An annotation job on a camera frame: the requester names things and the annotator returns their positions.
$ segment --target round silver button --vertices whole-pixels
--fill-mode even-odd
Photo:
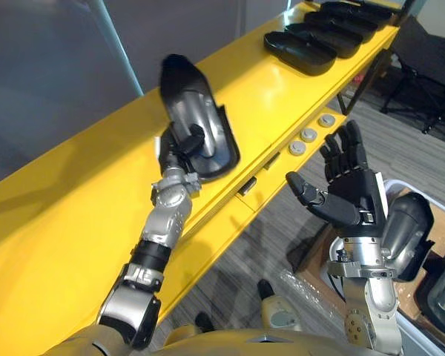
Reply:
[[[324,128],[329,128],[329,127],[333,126],[334,121],[336,121],[336,119],[330,113],[324,113],[318,119],[318,123],[320,124],[320,126],[323,126]]]
[[[317,131],[312,128],[304,128],[300,132],[300,138],[305,142],[313,142],[317,139]]]
[[[294,156],[301,156],[305,153],[305,144],[301,141],[293,141],[289,145],[289,151]]]

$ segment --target metal bracket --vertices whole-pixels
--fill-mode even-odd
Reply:
[[[328,262],[328,273],[346,278],[395,278],[395,270],[386,267],[363,266],[357,262]]]

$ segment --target black cable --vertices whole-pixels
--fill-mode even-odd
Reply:
[[[340,293],[340,291],[338,291],[338,288],[336,288],[336,285],[334,284],[333,278],[332,278],[332,276],[330,275],[330,273],[326,272],[326,274],[328,275],[328,279],[329,279],[329,281],[331,282],[334,291],[336,291],[336,293],[340,296],[340,298],[343,300],[343,302],[346,303],[346,299],[344,299],[344,296]]]

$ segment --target white wall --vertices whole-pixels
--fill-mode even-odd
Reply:
[[[417,19],[428,33],[445,37],[445,0],[427,0]]]

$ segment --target yellow table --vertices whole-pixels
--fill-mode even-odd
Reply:
[[[386,27],[352,58],[310,77],[263,49],[264,33],[300,21],[307,10],[302,4],[198,64],[226,106],[241,160],[194,200],[165,270],[160,318],[283,187],[285,173],[342,123],[338,113],[330,128],[317,118],[397,31]],[[154,136],[167,124],[153,90],[0,182],[0,355],[39,354],[93,322],[152,208],[150,184],[159,179]],[[292,156],[287,144],[306,126],[318,138],[304,155]],[[257,184],[237,194],[254,175]]]

